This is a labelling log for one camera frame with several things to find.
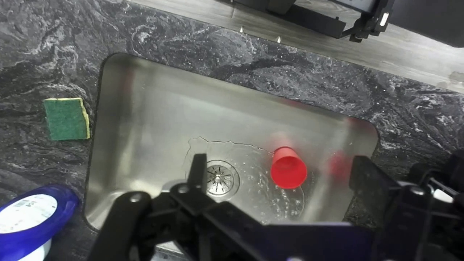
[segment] granite countertop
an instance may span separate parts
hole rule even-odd
[[[367,119],[374,161],[394,177],[464,148],[462,95],[123,0],[1,0],[0,48],[0,203],[49,183],[83,199],[90,142],[51,142],[42,100],[81,96],[93,119],[113,53]],[[94,238],[80,211],[48,260],[85,260]]]

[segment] stainless steel sink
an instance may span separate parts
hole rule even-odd
[[[184,182],[194,154],[209,158],[207,195],[261,221],[341,221],[352,193],[341,176],[378,142],[368,122],[129,55],[106,60],[100,82],[85,216],[100,228],[128,190],[152,196]],[[281,190],[268,169],[293,147],[307,182]]]

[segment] blue container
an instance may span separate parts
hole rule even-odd
[[[65,186],[45,186],[0,208],[0,261],[29,256],[71,219],[78,198]]]

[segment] green sponge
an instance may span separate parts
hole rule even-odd
[[[88,140],[88,115],[81,97],[43,100],[52,141]]]

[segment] sink drain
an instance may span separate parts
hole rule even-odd
[[[226,161],[209,161],[206,176],[206,193],[212,198],[233,196],[239,187],[239,176]]]

